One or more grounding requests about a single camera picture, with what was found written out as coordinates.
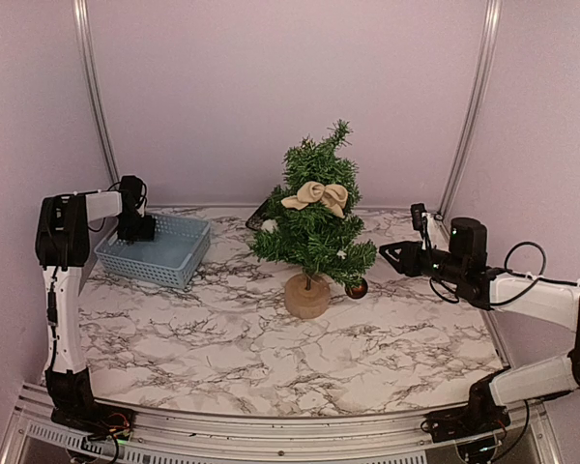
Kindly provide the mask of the light blue perforated plastic basket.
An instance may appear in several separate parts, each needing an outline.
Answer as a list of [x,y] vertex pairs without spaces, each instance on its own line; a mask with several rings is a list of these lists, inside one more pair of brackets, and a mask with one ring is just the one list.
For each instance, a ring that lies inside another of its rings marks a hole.
[[183,290],[209,249],[211,224],[196,217],[153,217],[152,241],[130,243],[112,232],[96,245],[96,256],[115,275]]

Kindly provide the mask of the small green christmas tree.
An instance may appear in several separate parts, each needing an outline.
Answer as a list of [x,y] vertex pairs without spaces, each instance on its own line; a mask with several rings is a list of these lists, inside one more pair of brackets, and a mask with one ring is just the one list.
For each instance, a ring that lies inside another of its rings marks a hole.
[[[312,150],[299,145],[284,155],[284,184],[274,188],[268,200],[268,219],[274,219],[273,233],[254,233],[250,250],[262,260],[283,262],[301,271],[284,285],[284,305],[294,317],[308,320],[323,315],[330,306],[334,282],[345,290],[356,286],[374,265],[376,246],[372,241],[361,242],[363,220],[353,213],[361,199],[357,184],[357,165],[340,157],[337,152],[348,144],[352,130],[349,123],[339,120],[328,136],[315,142]],[[295,195],[306,182],[346,187],[349,197],[344,208],[345,218],[334,216],[322,203],[303,210],[286,209],[281,200]],[[345,259],[336,256],[339,250]]]

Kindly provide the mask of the beige burlap bow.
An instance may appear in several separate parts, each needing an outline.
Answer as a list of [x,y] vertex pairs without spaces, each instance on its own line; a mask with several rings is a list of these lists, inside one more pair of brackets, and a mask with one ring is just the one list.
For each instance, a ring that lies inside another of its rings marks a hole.
[[338,184],[324,185],[310,181],[303,184],[295,195],[281,200],[286,209],[303,210],[315,203],[322,203],[334,216],[345,218],[344,208],[349,197],[346,187]]

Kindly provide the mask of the white cotton boll sprig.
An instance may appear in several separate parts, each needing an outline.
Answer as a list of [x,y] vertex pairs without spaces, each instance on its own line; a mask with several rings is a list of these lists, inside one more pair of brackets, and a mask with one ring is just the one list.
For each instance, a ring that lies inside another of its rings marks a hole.
[[275,232],[276,229],[277,229],[277,223],[274,219],[264,220],[262,225],[261,225],[261,230],[269,232],[269,233]]

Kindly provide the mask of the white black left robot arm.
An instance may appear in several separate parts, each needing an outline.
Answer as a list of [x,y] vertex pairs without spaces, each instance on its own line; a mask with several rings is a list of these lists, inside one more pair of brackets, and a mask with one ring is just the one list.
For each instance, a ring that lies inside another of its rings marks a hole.
[[99,403],[79,333],[78,297],[83,268],[90,255],[89,224],[118,219],[118,237],[151,241],[156,220],[145,213],[147,187],[129,175],[106,190],[65,193],[43,200],[35,251],[43,268],[48,355],[44,369],[53,402],[51,419],[93,434],[126,433],[133,410]]

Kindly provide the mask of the gold berry sprig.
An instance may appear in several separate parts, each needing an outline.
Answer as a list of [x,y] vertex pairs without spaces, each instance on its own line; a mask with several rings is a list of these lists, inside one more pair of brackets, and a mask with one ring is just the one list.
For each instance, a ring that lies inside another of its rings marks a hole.
[[315,147],[315,142],[312,138],[307,137],[302,140],[301,147],[305,150],[312,150]]

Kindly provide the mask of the dark red bauble ornament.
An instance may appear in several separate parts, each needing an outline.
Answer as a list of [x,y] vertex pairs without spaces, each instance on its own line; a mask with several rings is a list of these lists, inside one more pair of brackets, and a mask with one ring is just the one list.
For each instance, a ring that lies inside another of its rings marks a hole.
[[361,282],[356,286],[345,287],[346,295],[354,300],[363,298],[367,294],[367,292],[368,292],[368,283],[364,278],[362,278]]

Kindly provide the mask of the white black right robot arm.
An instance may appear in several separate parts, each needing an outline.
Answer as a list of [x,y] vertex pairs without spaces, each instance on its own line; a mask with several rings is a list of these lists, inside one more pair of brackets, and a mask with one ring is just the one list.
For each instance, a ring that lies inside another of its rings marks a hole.
[[477,309],[519,314],[570,330],[573,347],[565,354],[504,369],[476,381],[467,402],[426,415],[422,427],[435,443],[504,428],[508,406],[524,400],[550,400],[580,391],[580,282],[521,274],[508,265],[487,263],[487,229],[474,218],[456,217],[450,224],[449,246],[431,244],[429,217],[419,213],[413,227],[418,242],[380,247],[380,254],[401,275],[426,276],[451,291],[449,302]]

